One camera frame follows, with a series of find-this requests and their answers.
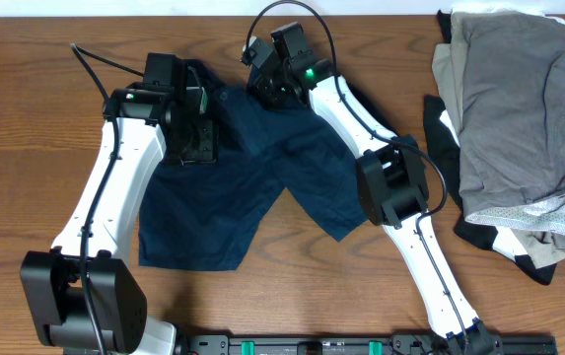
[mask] navy blue shorts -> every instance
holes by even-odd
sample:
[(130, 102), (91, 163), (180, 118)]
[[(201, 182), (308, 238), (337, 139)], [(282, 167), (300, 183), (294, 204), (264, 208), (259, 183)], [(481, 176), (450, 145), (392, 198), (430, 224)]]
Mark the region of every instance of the navy blue shorts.
[(284, 187), (337, 241), (367, 219), (354, 157), (321, 117), (293, 100), (265, 110), (244, 87), (188, 64), (220, 126), (218, 162), (156, 168), (140, 207), (140, 265), (235, 270)]

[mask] wooden table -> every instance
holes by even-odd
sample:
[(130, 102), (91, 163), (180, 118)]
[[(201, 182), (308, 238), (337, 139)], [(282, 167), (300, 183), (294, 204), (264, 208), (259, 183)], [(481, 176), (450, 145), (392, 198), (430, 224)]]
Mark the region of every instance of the wooden table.
[[(232, 84), (252, 18), (0, 19), (0, 353), (56, 354), (42, 347), (19, 279), (27, 250), (48, 250), (70, 217), (97, 155), (102, 99), (69, 49), (143, 69), (149, 51), (201, 58)], [(296, 19), (266, 18), (256, 33)], [(300, 19), (328, 55), (316, 20)], [(425, 147), (422, 97), (440, 31), (432, 16), (326, 19), (340, 69), (380, 104), (389, 121)], [(135, 78), (92, 63), (110, 92)], [(430, 204), (440, 197), (428, 174)], [(565, 354), (565, 261), (548, 287), (503, 256), (452, 232), (452, 202), (433, 224), (462, 290), (486, 325), (504, 333), (551, 333)], [(131, 264), (137, 264), (137, 231)], [(387, 334), (428, 329), (413, 279), (394, 244), (365, 224), (340, 244), (287, 191), (260, 224), (236, 272), (181, 272), (133, 266), (149, 313), (187, 331), (233, 334)]]

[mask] white wall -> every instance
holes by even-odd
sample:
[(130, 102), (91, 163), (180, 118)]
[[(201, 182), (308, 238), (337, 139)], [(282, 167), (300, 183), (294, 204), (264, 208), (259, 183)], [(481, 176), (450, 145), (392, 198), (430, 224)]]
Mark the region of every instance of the white wall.
[[(3, 16), (239, 16), (256, 15), (273, 0), (0, 0)], [(485, 3), (565, 14), (565, 0), (306, 0), (322, 15), (415, 15), (449, 11), (456, 4)], [(307, 15), (282, 5), (271, 15)]]

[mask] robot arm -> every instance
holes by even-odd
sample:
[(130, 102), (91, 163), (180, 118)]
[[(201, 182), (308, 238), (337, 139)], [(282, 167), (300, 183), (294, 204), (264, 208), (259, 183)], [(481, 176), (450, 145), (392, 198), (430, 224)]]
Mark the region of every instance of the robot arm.
[[(376, 152), (385, 148), (388, 143), (374, 139), (370, 132), (350, 114), (350, 111), (339, 99), (339, 95), (334, 86), (334, 80), (334, 76), (328, 77), (318, 82), (317, 86), (310, 91), (311, 107), (315, 113), (325, 119), (334, 128), (348, 148), (350, 148), (355, 158), (363, 157), (364, 153), (367, 151)], [(345, 79), (339, 76), (338, 80), (340, 89), (345, 95), (348, 104), (354, 108), (361, 119), (380, 135), (387, 138), (395, 138), (396, 135), (393, 132), (380, 125), (356, 100), (348, 89)], [(388, 168), (390, 164), (391, 162), (387, 162), (383, 168)], [(438, 275), (433, 271), (434, 268), (431, 264), (431, 260), (415, 233), (415, 221), (422, 212), (426, 211), (420, 211), (401, 221), (401, 228), (383, 225), (383, 229), (398, 247), (416, 282), (418, 291), (427, 309), (431, 328), (436, 334), (447, 338), (450, 334), (460, 334), (461, 327), (458, 319), (454, 315), (452, 305), (445, 295), (444, 287)], [(461, 321), (466, 328), (473, 326), (477, 319), (477, 313), (466, 300), (459, 289), (453, 273), (449, 269), (447, 261), (433, 233), (431, 219), (423, 219), (420, 222), (420, 228), (429, 250), (447, 283), (449, 291), (454, 300), (456, 300), (458, 317), (461, 317)]]
[[(111, 257), (128, 264), (133, 225), (142, 197), (153, 171), (164, 159), (166, 140), (160, 125), (148, 125), (142, 119), (120, 117), (120, 153), (112, 176), (94, 215), (88, 255), (110, 252)], [(94, 169), (81, 199), (63, 231), (54, 239), (52, 249), (67, 256), (80, 253), (80, 231), (96, 194), (113, 149), (111, 124), (103, 126), (103, 140)]]

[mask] folded clothes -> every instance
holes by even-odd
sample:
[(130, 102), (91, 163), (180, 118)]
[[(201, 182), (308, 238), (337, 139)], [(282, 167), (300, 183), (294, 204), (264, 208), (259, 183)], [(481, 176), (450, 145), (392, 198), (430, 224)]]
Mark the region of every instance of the folded clothes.
[[(427, 137), (429, 157), (436, 163), (447, 183), (447, 191), (458, 206), (463, 209), (459, 196), (459, 144), (455, 139), (450, 122), (442, 120), (446, 107), (441, 98), (425, 96), (423, 126)], [(513, 231), (501, 230), (464, 221), (463, 215), (454, 227), (456, 235), (483, 250), (494, 250), (513, 261), (519, 269), (541, 285), (549, 285), (556, 270), (556, 264), (536, 268), (528, 252), (517, 240)]]
[(321, 117), (293, 100), (264, 109), (244, 87), (188, 64), (210, 93), (205, 114), (220, 125), (218, 162), (156, 168), (140, 207), (140, 265), (236, 269), (284, 187), (337, 241), (367, 219), (354, 157)]
[(465, 220), (513, 228), (536, 267), (565, 258), (565, 22), (455, 12), (447, 38), (439, 20), (451, 44), (433, 71), (463, 148)]

